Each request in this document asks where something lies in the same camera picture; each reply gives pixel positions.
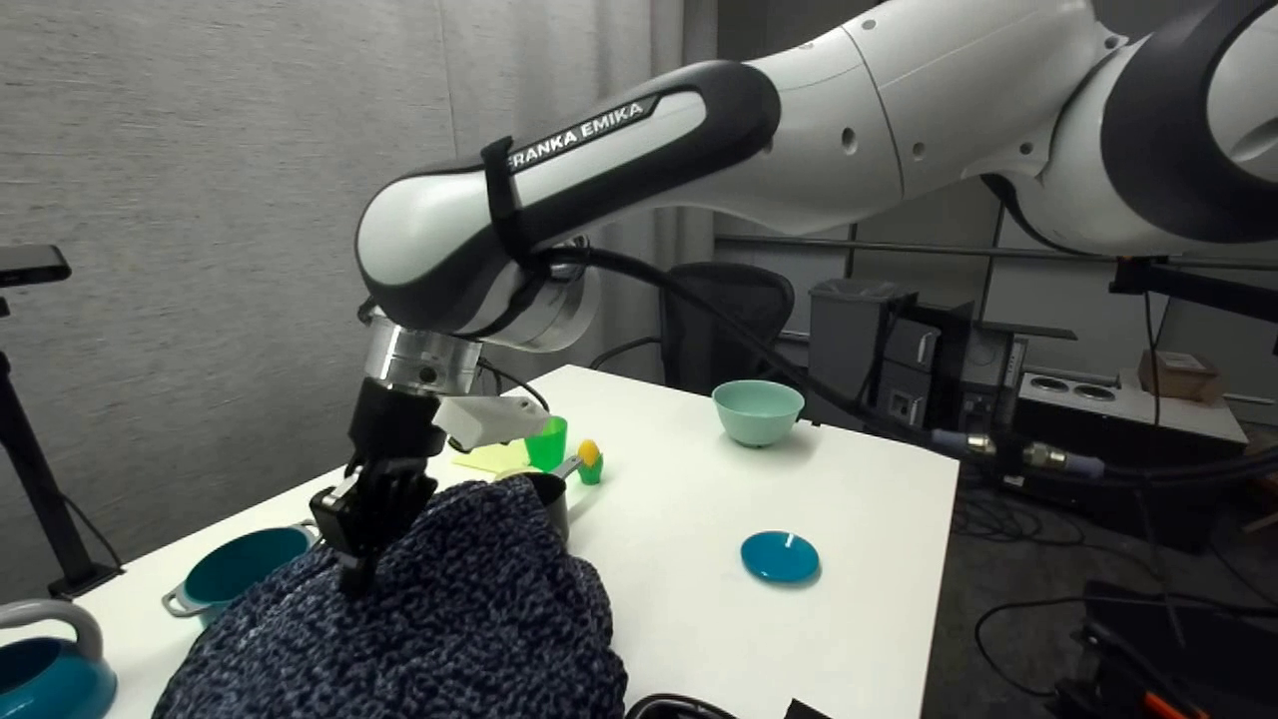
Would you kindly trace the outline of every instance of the office chair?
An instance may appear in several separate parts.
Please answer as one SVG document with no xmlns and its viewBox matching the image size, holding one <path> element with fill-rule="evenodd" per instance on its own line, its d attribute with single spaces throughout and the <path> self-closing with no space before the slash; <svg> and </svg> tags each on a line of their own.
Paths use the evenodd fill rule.
<svg viewBox="0 0 1278 719">
<path fill-rule="evenodd" d="M 754 264 L 677 264 L 671 280 L 694 291 L 697 302 L 721 308 L 738 325 L 748 325 L 760 340 L 774 345 L 794 311 L 794 287 L 786 275 L 754 268 Z M 657 336 L 617 345 L 589 359 L 589 368 L 657 345 L 663 375 L 681 391 L 710 391 L 721 379 L 762 375 L 766 364 L 754 359 L 741 345 L 734 345 L 714 322 L 677 295 L 663 291 Z"/>
</svg>

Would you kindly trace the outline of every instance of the desk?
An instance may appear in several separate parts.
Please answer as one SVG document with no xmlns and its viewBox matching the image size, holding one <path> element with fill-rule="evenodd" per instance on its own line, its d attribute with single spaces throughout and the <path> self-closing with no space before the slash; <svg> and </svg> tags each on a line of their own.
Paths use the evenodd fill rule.
<svg viewBox="0 0 1278 719">
<path fill-rule="evenodd" d="M 789 701 L 825 714 L 917 714 L 945 565 L 958 464 L 836 427 L 794 427 L 769 451 L 721 441 L 714 409 L 604 373 L 557 368 L 536 388 L 599 441 L 604 488 L 571 493 L 571 551 L 604 576 L 627 705 L 687 693 L 741 719 Z M 308 521 L 339 472 L 166 543 L 78 605 L 103 625 L 118 676 L 110 714 L 149 714 L 197 638 L 161 594 L 215 543 Z M 467 480 L 451 456 L 438 483 Z M 824 551 L 804 593 L 754 584 L 738 565 L 752 531 L 781 528 Z"/>
</svg>

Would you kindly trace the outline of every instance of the knitted fabric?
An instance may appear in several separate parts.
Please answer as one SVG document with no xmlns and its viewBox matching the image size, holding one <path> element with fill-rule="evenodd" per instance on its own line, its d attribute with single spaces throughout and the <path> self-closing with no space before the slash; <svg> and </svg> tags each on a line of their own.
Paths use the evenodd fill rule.
<svg viewBox="0 0 1278 719">
<path fill-rule="evenodd" d="M 527 483 L 451 488 L 383 557 L 370 594 L 343 598 L 335 580 L 320 548 L 233 605 L 154 714 L 624 714 L 604 584 Z"/>
</svg>

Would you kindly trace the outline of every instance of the black tripod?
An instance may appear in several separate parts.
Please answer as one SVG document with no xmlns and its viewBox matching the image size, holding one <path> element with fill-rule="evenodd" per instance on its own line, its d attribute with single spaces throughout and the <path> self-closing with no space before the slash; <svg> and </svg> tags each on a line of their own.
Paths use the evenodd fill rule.
<svg viewBox="0 0 1278 719">
<path fill-rule="evenodd" d="M 50 243 L 0 250 L 0 287 L 54 283 L 69 275 L 70 275 L 70 268 Z M 12 460 L 14 480 L 25 483 L 25 493 L 30 500 L 30 513 L 48 535 L 48 548 L 65 572 L 54 584 L 48 584 L 48 594 L 69 598 L 69 594 L 91 593 L 95 584 L 110 580 L 115 566 L 91 565 L 91 557 L 85 551 L 85 541 L 69 517 L 69 500 L 48 472 L 48 460 L 41 451 L 30 424 L 28 424 L 25 403 L 14 400 L 4 352 L 0 352 L 0 444 Z"/>
</svg>

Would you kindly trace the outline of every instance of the light blue bowl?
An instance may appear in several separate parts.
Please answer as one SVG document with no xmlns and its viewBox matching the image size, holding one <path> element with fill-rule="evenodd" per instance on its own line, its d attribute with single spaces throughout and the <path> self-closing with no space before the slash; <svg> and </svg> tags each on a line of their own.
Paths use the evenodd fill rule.
<svg viewBox="0 0 1278 719">
<path fill-rule="evenodd" d="M 769 379 L 730 379 L 710 391 L 725 441 L 769 449 L 789 435 L 804 395 Z"/>
</svg>

